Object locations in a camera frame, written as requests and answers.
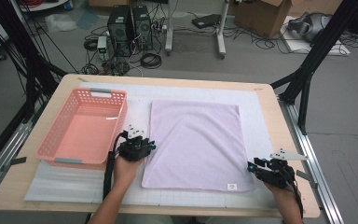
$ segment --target pink plastic basket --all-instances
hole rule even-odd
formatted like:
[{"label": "pink plastic basket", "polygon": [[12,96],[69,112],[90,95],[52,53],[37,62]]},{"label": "pink plastic basket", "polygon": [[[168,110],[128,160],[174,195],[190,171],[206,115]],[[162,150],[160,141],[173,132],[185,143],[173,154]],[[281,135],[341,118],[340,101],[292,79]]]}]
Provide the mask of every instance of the pink plastic basket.
[{"label": "pink plastic basket", "polygon": [[127,93],[73,89],[36,151],[52,165],[104,169],[107,153],[122,131]]}]

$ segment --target white tag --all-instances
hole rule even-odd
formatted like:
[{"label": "white tag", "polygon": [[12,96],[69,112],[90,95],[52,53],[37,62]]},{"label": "white tag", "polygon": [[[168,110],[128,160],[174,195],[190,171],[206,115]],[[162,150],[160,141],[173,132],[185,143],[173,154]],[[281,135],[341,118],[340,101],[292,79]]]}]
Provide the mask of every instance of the white tag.
[{"label": "white tag", "polygon": [[237,190],[237,184],[227,184],[227,190]]}]

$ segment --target lavender cloth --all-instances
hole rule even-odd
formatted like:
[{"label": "lavender cloth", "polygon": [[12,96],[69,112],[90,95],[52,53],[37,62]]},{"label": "lavender cloth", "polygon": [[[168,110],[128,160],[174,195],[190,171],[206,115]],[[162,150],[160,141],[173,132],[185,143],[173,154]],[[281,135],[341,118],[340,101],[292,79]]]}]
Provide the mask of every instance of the lavender cloth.
[{"label": "lavender cloth", "polygon": [[154,101],[142,186],[150,189],[247,191],[255,188],[237,105]]}]

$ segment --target gray floor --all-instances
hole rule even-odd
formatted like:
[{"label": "gray floor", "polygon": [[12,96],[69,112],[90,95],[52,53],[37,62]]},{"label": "gray floor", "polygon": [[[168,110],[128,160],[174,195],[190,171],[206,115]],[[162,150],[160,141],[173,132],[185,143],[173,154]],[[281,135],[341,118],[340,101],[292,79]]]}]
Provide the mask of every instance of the gray floor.
[{"label": "gray floor", "polygon": [[[78,21],[83,10],[69,12]],[[92,27],[106,24],[99,19]],[[85,63],[83,37],[88,30],[51,34],[55,43],[76,69]],[[47,41],[50,59],[67,71],[73,69],[53,45]],[[217,55],[213,36],[177,33],[170,57],[162,51],[162,66],[157,70],[142,69],[144,77],[187,78],[234,82],[272,83],[294,72],[304,54],[282,54],[277,48],[261,49],[248,35],[235,40],[226,38],[227,56]],[[358,222],[358,48],[348,47],[349,57],[328,56],[317,70],[311,84],[307,131],[345,223]],[[141,73],[132,69],[129,76]],[[0,61],[0,132],[24,102],[21,84],[10,60]],[[1,212],[0,223],[83,223],[86,214]],[[176,217],[184,223],[186,217]],[[279,219],[259,218],[255,223],[280,223]],[[325,223],[324,217],[306,223]]]}]

